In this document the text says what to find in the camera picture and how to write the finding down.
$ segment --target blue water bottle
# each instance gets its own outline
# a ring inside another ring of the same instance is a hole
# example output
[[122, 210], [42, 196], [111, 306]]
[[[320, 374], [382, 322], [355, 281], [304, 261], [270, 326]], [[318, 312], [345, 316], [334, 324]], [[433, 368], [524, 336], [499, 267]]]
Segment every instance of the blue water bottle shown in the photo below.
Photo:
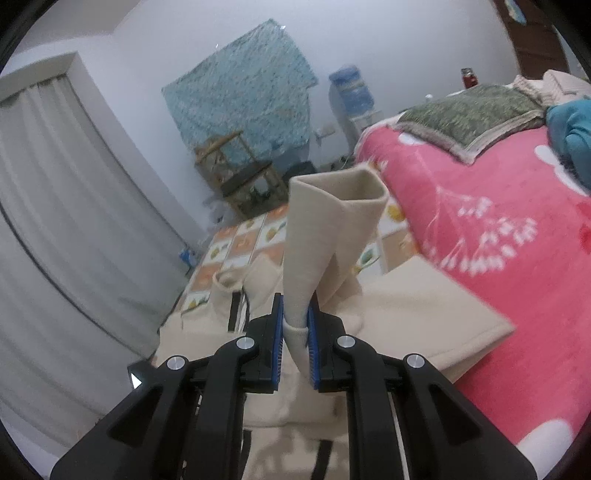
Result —
[[348, 116], [363, 115], [374, 109], [374, 97], [355, 65], [342, 67], [330, 74], [329, 79], [339, 92]]

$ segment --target beige cloth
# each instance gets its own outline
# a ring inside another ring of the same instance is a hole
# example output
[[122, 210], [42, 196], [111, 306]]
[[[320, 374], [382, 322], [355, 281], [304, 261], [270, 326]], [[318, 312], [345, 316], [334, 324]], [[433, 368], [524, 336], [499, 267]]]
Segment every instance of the beige cloth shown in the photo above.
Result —
[[421, 353], [457, 380], [514, 327], [420, 257], [361, 290], [352, 268], [388, 200], [379, 177], [361, 166], [290, 182], [285, 240], [284, 337], [308, 375], [306, 311], [316, 290], [320, 308], [378, 353]]
[[[349, 478], [349, 440], [346, 434], [334, 444], [325, 480]], [[310, 480], [320, 442], [298, 426], [254, 429], [243, 480]]]
[[[389, 193], [365, 166], [290, 180], [283, 268], [285, 342], [300, 371], [309, 372], [306, 312], [314, 291], [321, 308], [359, 292], [352, 268], [386, 207]], [[338, 292], [344, 286], [347, 292]], [[345, 328], [354, 334], [361, 319]]]
[[[183, 355], [189, 360], [210, 356], [224, 343], [242, 336], [243, 333], [228, 332], [232, 292], [242, 287], [250, 301], [251, 318], [269, 314], [275, 293], [283, 290], [282, 269], [261, 254], [248, 267], [214, 275], [209, 301], [184, 315], [171, 315], [160, 329], [160, 345], [154, 363], [161, 365], [173, 355]], [[314, 391], [284, 348], [279, 391], [273, 395], [248, 394], [244, 426], [317, 424], [315, 429], [306, 430], [308, 438], [332, 438], [339, 402], [342, 400], [333, 395]]]
[[543, 106], [562, 105], [574, 100], [591, 99], [591, 84], [570, 73], [548, 70], [542, 82], [527, 80], [518, 75], [513, 87], [534, 98]]
[[309, 439], [346, 433], [342, 395], [315, 392], [307, 379], [306, 311], [314, 291], [321, 308], [343, 320], [351, 335], [382, 354], [425, 355], [456, 380], [509, 335], [513, 327], [420, 257], [361, 290], [352, 268], [375, 230], [388, 192], [366, 167], [296, 177], [283, 270], [259, 255], [248, 267], [214, 276], [210, 299], [161, 329], [157, 363], [172, 355], [213, 355], [240, 334], [228, 333], [232, 292], [244, 287], [252, 318], [271, 312], [284, 292], [284, 337], [279, 391], [247, 395], [245, 427], [299, 424]]

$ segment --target metal screw head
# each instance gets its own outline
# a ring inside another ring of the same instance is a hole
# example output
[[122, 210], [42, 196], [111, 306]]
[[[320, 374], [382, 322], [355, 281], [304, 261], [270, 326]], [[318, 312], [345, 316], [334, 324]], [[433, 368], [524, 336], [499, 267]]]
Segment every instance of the metal screw head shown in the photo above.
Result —
[[351, 348], [355, 344], [355, 339], [349, 335], [343, 335], [338, 337], [336, 342], [343, 348]]
[[425, 364], [425, 359], [422, 356], [413, 353], [408, 356], [407, 363], [410, 367], [421, 368]]
[[171, 370], [181, 370], [184, 364], [185, 359], [182, 356], [172, 356], [166, 362], [166, 366]]
[[255, 346], [255, 341], [250, 337], [240, 337], [236, 340], [236, 346], [241, 350], [248, 350]]

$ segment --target green pillow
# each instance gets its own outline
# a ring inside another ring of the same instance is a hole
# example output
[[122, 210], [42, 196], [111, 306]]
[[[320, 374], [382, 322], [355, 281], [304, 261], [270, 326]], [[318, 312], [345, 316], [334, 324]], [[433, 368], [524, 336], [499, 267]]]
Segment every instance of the green pillow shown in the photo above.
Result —
[[467, 165], [511, 134], [544, 124], [544, 109], [502, 85], [477, 85], [407, 110], [394, 126], [436, 145]]

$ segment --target red jar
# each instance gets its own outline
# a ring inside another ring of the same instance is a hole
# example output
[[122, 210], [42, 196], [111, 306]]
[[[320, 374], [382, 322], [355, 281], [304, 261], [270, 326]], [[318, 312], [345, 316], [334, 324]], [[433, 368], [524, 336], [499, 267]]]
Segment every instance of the red jar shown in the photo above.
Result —
[[472, 69], [462, 69], [462, 80], [464, 80], [464, 87], [467, 89], [478, 85], [478, 79]]

